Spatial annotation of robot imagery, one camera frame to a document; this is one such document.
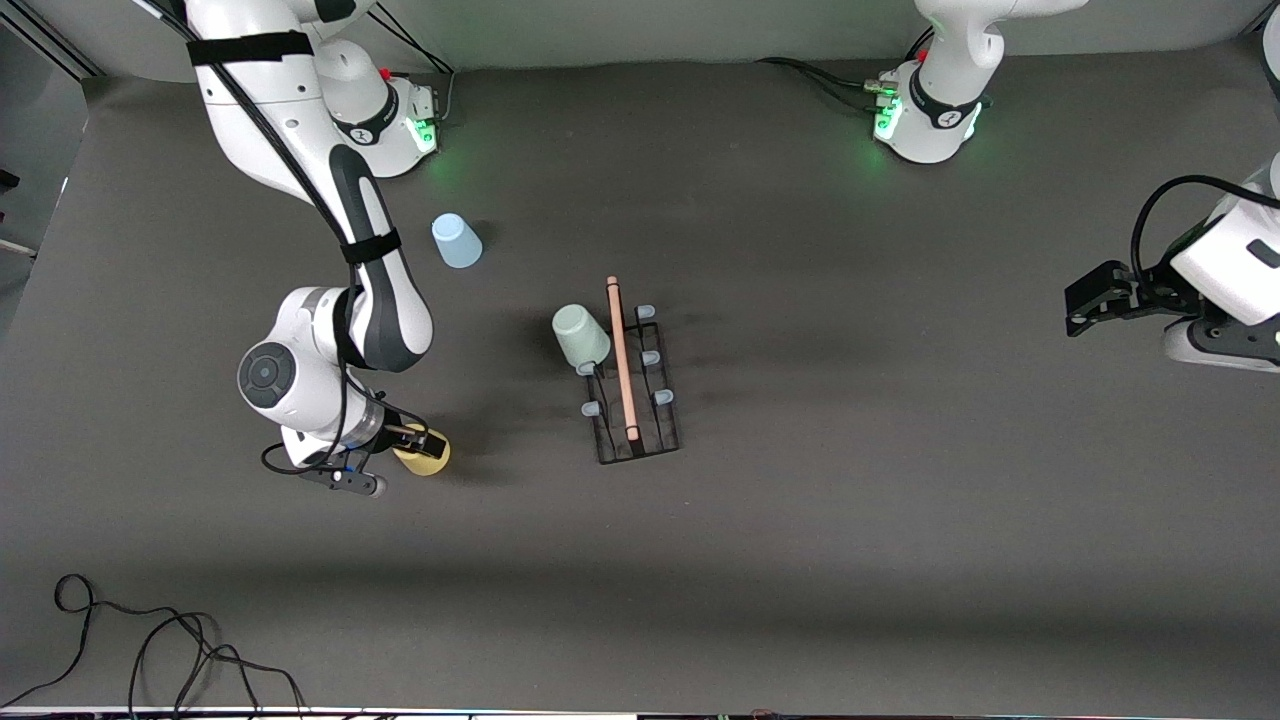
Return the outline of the yellow plastic cup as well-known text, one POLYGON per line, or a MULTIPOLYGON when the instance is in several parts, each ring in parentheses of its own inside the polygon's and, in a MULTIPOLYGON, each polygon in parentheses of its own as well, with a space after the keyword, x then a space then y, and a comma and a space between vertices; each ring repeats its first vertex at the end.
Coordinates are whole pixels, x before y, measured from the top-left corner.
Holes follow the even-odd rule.
POLYGON ((392 450, 399 462, 412 474, 417 477, 431 477, 440 473, 451 460, 451 454, 445 461, 433 461, 429 457, 424 457, 417 454, 399 454, 392 450))

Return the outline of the pale green plastic cup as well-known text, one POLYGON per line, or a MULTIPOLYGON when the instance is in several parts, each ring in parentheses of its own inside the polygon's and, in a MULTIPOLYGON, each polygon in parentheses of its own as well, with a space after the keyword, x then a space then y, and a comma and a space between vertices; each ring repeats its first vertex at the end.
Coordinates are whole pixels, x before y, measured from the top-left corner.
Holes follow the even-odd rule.
POLYGON ((550 324, 564 360, 573 369, 585 363, 599 365, 609 357, 611 337, 584 305, 559 307, 550 324))

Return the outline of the black wire cup holder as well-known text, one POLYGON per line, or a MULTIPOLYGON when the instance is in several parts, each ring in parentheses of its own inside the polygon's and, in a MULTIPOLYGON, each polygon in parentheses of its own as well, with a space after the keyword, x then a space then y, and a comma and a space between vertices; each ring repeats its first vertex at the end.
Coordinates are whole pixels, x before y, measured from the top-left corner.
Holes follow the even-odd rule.
POLYGON ((682 447, 677 395, 657 309, 628 306, 620 278, 605 281, 609 352, 602 363, 585 363, 586 400, 580 413, 591 428, 602 466, 672 454, 682 447))

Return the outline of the light blue plastic cup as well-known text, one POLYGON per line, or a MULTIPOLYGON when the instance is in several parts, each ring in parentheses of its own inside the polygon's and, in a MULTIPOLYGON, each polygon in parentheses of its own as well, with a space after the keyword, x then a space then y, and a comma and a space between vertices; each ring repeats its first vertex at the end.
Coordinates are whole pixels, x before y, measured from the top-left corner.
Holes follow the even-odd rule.
POLYGON ((431 223, 431 236, 445 265, 465 269, 483 255, 483 242, 476 231, 458 214, 443 213, 431 223))

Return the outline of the dark grey table mat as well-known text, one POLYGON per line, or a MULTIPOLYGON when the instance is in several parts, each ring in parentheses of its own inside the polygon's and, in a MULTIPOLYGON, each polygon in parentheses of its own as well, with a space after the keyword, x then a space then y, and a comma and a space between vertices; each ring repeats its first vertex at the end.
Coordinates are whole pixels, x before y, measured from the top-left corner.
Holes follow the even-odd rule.
POLYGON ((454 457, 375 457, 379 498, 264 469, 236 387, 344 279, 316 211, 193 86, 87 95, 0 352, 0 701, 73 657, 79 573, 326 706, 1280 717, 1280 379, 1167 360, 1158 318, 1062 329, 1160 183, 1280 149, 1254 40, 1015 56, 937 167, 778 67, 461 78, 383 184, 436 338, 371 379, 454 457), (602 466, 550 322, 605 329, 609 275, 682 447, 602 466))

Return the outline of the dark metal frame rail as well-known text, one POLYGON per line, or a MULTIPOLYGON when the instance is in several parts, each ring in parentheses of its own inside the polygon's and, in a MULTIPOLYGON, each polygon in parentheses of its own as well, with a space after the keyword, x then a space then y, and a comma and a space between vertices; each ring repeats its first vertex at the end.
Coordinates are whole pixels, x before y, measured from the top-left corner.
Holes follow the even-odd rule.
POLYGON ((42 17, 28 0, 0 0, 0 26, 78 82, 106 72, 42 17))

